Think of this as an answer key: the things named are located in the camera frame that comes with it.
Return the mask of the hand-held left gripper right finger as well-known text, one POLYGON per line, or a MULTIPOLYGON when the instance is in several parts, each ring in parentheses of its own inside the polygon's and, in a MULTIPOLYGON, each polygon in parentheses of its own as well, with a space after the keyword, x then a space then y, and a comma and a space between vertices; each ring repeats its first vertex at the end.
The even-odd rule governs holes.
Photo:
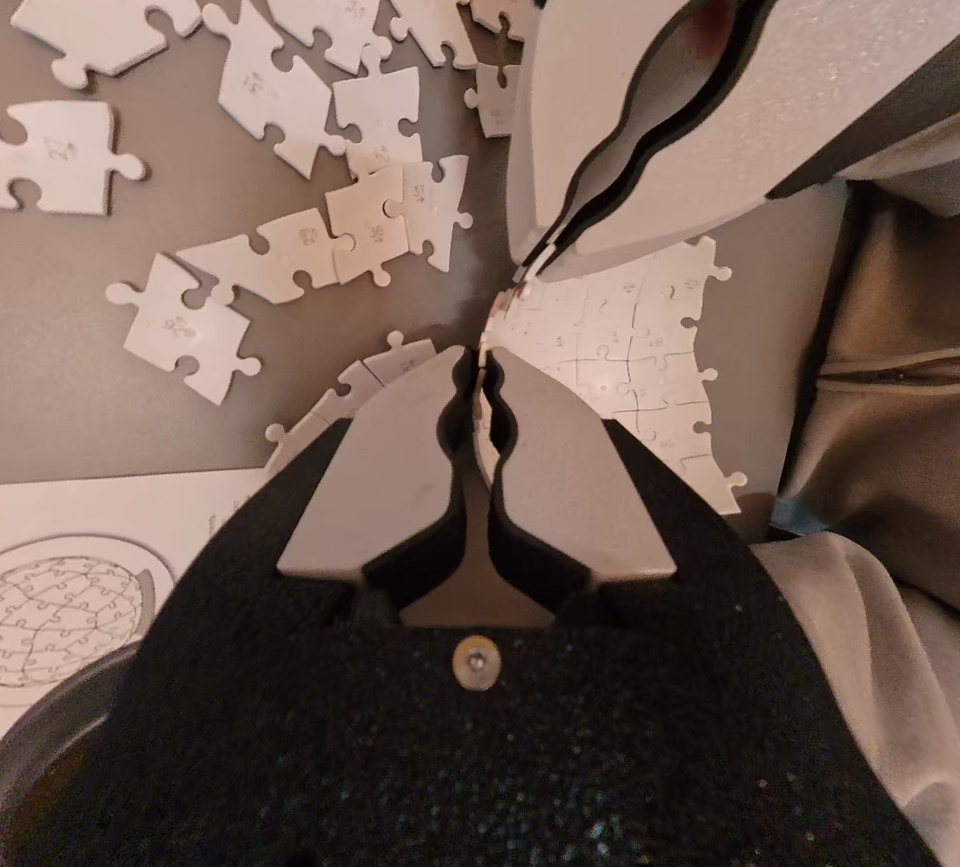
POLYGON ((504 581, 558 614, 597 588, 677 572, 591 406, 509 350, 486 354, 484 393, 498 453, 488 555, 504 581))

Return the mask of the curved white puzzle ball shell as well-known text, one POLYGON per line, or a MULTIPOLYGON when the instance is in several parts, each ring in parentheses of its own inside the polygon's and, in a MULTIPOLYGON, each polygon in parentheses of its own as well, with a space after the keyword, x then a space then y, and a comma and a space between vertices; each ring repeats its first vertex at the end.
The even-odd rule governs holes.
POLYGON ((713 452, 706 384, 694 351, 705 287, 732 270, 714 238, 681 241, 607 270, 539 279, 502 293, 482 345, 502 347, 627 429, 717 514, 740 512, 741 472, 713 452))

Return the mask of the person's right forearm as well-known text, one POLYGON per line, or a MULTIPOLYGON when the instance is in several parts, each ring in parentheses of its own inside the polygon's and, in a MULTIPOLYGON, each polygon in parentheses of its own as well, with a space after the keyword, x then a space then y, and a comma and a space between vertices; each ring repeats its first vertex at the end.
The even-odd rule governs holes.
POLYGON ((839 176, 873 183, 930 212, 955 215, 959 205, 959 114, 847 166, 839 176))

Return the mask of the white paper instruction sheet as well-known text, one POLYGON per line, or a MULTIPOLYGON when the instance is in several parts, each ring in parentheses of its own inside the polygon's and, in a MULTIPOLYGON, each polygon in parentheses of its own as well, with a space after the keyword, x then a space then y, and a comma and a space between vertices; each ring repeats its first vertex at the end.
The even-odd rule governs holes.
POLYGON ((80 670, 141 640, 263 467, 3 485, 1 736, 80 670))

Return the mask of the black round ball stand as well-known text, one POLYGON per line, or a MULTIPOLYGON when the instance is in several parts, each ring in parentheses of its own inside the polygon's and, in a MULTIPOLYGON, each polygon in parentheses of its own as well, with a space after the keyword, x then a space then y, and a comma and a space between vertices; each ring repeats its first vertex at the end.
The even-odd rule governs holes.
POLYGON ((2 865, 17 863, 24 838, 73 779, 141 645, 133 641, 56 684, 3 736, 2 865))

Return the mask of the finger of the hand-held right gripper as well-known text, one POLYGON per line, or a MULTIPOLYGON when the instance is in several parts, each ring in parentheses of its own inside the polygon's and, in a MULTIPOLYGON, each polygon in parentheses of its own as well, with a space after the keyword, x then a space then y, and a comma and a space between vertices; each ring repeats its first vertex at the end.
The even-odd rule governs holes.
POLYGON ((534 277, 562 249, 587 169, 627 123, 638 73, 707 0, 533 0, 509 149, 509 250, 534 277))
POLYGON ((788 198, 958 111, 958 0, 742 0, 651 124, 713 0, 534 0, 533 277, 602 271, 788 198))

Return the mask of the person's right hand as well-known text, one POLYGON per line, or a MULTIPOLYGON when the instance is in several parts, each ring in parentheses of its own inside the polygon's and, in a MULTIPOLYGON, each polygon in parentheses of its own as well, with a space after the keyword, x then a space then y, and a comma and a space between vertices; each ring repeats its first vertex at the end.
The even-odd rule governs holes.
POLYGON ((695 61, 716 58, 725 48, 737 15, 737 0, 708 0, 686 25, 686 43, 695 61))

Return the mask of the blue cloth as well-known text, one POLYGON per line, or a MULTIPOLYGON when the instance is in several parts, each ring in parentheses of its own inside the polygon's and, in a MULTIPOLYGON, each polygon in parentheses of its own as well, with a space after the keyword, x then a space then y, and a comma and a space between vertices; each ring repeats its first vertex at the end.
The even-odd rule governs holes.
POLYGON ((804 537, 830 529, 810 507, 796 497, 777 497, 774 501, 770 528, 791 537, 804 537))

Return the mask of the beige zip hoodie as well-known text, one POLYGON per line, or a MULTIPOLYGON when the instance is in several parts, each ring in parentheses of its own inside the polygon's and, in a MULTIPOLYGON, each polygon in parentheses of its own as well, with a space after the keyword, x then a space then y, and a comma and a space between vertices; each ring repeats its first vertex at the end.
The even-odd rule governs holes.
POLYGON ((922 853, 958 865, 958 216, 857 193, 862 224, 780 495, 829 529, 753 552, 868 781, 922 853))

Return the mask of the scattered loose white puzzle pieces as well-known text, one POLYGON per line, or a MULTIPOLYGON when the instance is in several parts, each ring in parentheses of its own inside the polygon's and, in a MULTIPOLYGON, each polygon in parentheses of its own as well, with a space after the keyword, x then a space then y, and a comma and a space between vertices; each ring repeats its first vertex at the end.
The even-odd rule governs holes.
MULTIPOLYGON (((419 120, 421 84, 414 66, 385 72, 393 43, 377 32, 380 0, 265 0, 269 16, 253 0, 240 0, 235 18, 214 3, 198 0, 20 0, 10 26, 51 49, 54 80, 85 92, 94 74, 117 78, 167 48, 151 23, 162 13, 181 38, 203 27, 226 41, 217 100, 243 130, 262 141, 268 128, 281 140, 273 152, 306 181, 325 151, 345 157, 354 183, 328 195, 333 233, 316 207, 282 216, 256 228, 265 251, 238 234, 183 249, 173 259, 158 253, 143 289, 125 282, 109 285, 107 299, 133 306, 124 350, 157 369, 173 372, 179 361, 198 368, 184 383, 213 405, 221 405, 234 376, 253 377, 261 363, 239 350, 250 322, 230 304, 238 289, 272 305, 303 297, 296 284, 306 275, 311 287, 345 285, 368 274, 378 286, 390 284, 384 264, 429 245, 427 263, 450 269, 454 225, 468 229, 471 215, 458 209, 469 159, 464 154, 424 159, 418 133, 402 123, 419 120), (287 69, 275 62, 285 40, 307 48, 321 33, 329 41, 323 59, 348 77, 328 85, 300 56, 287 69), (181 264, 215 278, 200 307, 185 303, 197 278, 181 264)), ((485 137, 509 137, 511 86, 518 69, 481 63, 462 21, 469 4, 474 23, 491 33, 506 24, 512 42, 526 40, 532 0, 388 0, 396 42, 412 37, 433 68, 452 54, 454 69, 474 71, 464 96, 478 111, 485 137)), ((2 138, 2 211, 20 209, 12 186, 34 185, 43 213, 105 216, 111 207, 114 175, 145 178, 145 162, 115 149, 116 111, 89 98, 10 105, 6 116, 26 135, 19 143, 2 138)))

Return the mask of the joined white puzzle strip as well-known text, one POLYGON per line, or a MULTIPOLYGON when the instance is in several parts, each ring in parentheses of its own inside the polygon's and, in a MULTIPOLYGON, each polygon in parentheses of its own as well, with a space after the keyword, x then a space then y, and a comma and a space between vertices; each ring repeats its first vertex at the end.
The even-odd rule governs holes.
POLYGON ((345 393, 328 388, 293 426, 274 422, 266 428, 265 438, 274 449, 264 466, 265 479, 276 476, 337 421, 352 419, 376 394, 436 356, 431 340, 407 344, 398 330, 388 334, 387 342, 386 351, 356 360, 339 374, 345 393))

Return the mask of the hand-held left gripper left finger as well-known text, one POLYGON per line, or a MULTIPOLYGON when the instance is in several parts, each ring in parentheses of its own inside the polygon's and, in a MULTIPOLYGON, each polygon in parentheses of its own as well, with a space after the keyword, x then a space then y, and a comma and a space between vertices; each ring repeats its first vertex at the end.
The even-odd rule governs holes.
POLYGON ((472 425, 472 348, 393 381, 345 430, 276 568, 351 584, 403 609, 460 567, 468 516, 458 453, 472 425))

